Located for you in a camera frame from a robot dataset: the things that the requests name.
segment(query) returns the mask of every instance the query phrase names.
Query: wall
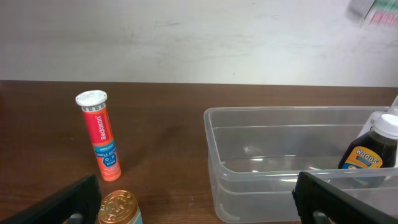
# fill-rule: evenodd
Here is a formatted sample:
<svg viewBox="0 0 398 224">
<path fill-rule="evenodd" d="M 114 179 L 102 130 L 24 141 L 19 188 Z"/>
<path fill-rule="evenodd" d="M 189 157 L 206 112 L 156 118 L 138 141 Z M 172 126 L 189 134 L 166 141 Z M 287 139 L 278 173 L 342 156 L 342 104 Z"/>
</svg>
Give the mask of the wall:
<svg viewBox="0 0 398 224">
<path fill-rule="evenodd" d="M 398 86 L 349 0 L 2 0 L 0 78 Z"/>
</svg>

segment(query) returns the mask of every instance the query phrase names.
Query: box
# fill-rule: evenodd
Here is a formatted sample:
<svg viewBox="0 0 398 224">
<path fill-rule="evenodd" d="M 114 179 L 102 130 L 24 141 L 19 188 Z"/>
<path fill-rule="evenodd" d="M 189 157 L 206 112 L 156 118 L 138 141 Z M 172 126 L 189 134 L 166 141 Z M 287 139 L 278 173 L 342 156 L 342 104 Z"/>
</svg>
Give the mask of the box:
<svg viewBox="0 0 398 224">
<path fill-rule="evenodd" d="M 208 169 L 226 223 L 300 220 L 291 191 L 305 170 L 390 215 L 398 214 L 398 168 L 337 169 L 374 111 L 388 107 L 211 108 Z M 364 187 L 353 178 L 381 180 Z"/>
</svg>

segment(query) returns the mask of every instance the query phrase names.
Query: wooden table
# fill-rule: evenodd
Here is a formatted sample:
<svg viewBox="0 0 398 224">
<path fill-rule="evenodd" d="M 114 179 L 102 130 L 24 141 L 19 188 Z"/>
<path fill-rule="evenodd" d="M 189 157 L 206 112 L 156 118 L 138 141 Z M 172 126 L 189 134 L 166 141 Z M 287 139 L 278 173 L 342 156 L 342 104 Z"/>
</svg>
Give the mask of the wooden table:
<svg viewBox="0 0 398 224">
<path fill-rule="evenodd" d="M 0 220 L 87 174 L 99 175 L 81 109 L 108 93 L 122 176 L 144 223 L 222 223 L 207 169 L 203 112 L 219 106 L 388 106 L 398 88 L 160 83 L 0 82 Z"/>
</svg>

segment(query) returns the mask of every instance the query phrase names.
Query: jar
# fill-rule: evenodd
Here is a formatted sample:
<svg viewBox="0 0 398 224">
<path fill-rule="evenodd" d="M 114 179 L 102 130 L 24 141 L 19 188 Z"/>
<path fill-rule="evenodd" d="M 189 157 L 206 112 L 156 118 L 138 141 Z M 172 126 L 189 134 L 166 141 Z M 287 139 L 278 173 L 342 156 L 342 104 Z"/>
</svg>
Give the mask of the jar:
<svg viewBox="0 0 398 224">
<path fill-rule="evenodd" d="M 101 202 L 100 224 L 142 224 L 141 211 L 135 196 L 126 190 L 116 190 Z"/>
</svg>

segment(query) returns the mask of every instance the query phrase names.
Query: gold lid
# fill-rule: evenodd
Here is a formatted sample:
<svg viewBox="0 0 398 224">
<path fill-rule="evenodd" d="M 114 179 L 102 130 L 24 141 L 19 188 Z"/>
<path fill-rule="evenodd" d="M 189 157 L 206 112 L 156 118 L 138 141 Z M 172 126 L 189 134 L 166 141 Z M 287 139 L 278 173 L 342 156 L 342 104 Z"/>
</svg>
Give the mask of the gold lid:
<svg viewBox="0 0 398 224">
<path fill-rule="evenodd" d="M 99 223 L 126 224 L 136 215 L 138 203 L 135 196 L 127 190 L 116 190 L 101 202 L 98 213 Z"/>
</svg>

